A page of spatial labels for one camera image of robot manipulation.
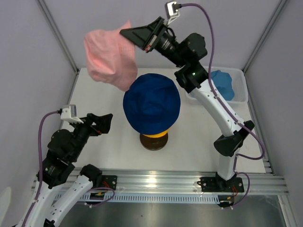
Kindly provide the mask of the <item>pink bucket hat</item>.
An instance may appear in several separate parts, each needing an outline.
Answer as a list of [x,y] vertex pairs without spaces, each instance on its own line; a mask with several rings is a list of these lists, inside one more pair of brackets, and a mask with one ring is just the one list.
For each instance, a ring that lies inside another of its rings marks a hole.
[[115,30],[97,29],[84,37],[89,76],[97,82],[111,84],[126,92],[137,77],[135,45],[120,34],[131,28],[127,21]]

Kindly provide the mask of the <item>dark blue bucket hat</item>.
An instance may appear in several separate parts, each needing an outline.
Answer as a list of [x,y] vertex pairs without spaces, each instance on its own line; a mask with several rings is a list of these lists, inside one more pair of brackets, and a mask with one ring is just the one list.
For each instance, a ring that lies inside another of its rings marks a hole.
[[174,81],[157,73],[139,76],[123,98],[129,124],[145,135],[168,130],[177,121],[180,107],[180,95]]

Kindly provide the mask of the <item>yellow bucket hat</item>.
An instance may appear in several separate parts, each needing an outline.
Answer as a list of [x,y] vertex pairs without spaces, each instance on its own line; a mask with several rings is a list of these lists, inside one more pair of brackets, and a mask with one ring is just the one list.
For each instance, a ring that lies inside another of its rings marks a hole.
[[166,134],[168,134],[170,128],[168,128],[167,130],[160,132],[158,134],[143,134],[143,136],[148,137],[148,138],[160,138],[165,136]]

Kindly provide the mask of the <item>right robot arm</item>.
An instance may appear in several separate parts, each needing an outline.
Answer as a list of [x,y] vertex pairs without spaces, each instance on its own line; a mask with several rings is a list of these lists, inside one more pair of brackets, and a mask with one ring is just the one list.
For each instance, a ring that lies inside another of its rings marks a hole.
[[145,52],[158,51],[180,68],[174,74],[178,84],[208,111],[222,133],[214,142],[214,148],[220,154],[219,169],[214,177],[215,189],[224,192],[238,185],[234,170],[236,156],[254,123],[235,119],[236,113],[215,88],[210,73],[200,64],[207,55],[204,37],[191,33],[178,43],[173,30],[161,17],[146,26],[122,29],[120,34]]

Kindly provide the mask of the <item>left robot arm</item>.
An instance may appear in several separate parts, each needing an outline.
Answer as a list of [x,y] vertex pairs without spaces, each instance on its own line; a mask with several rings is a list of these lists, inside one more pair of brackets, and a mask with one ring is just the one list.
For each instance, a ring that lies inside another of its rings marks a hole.
[[47,145],[46,157],[42,157],[42,126],[45,119],[53,114],[63,117],[63,109],[47,113],[41,120],[38,130],[39,171],[30,204],[17,223],[18,227],[58,227],[70,209],[87,192],[100,191],[115,193],[117,177],[102,175],[102,171],[88,164],[84,166],[76,181],[59,199],[56,195],[63,188],[74,170],[78,157],[90,137],[109,133],[112,114],[96,116],[87,114],[82,118],[67,118],[73,131],[57,130]]

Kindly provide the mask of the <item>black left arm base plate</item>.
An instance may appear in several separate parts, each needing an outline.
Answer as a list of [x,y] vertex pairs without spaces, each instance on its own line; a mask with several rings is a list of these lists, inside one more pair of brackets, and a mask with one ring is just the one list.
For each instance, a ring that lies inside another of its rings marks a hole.
[[116,190],[118,177],[116,175],[102,175],[98,180],[98,187],[106,187]]

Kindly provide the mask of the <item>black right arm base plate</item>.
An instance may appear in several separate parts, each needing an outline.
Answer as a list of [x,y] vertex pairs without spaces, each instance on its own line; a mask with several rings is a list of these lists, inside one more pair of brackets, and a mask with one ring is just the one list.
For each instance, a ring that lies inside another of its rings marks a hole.
[[243,181],[240,177],[232,177],[230,180],[224,180],[219,176],[200,177],[197,184],[202,192],[244,192]]

